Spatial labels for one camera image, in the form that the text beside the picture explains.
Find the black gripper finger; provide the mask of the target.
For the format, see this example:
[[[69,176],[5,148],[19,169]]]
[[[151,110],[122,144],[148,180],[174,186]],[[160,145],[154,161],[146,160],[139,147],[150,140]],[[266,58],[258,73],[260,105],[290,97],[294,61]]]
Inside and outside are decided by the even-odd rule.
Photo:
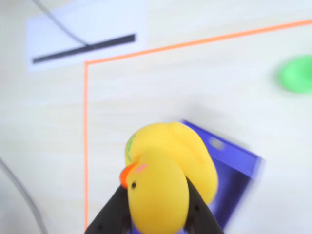
[[[85,234],[131,234],[133,229],[127,190],[119,186]]]
[[[188,234],[224,234],[215,216],[188,179],[189,210],[183,230]]]

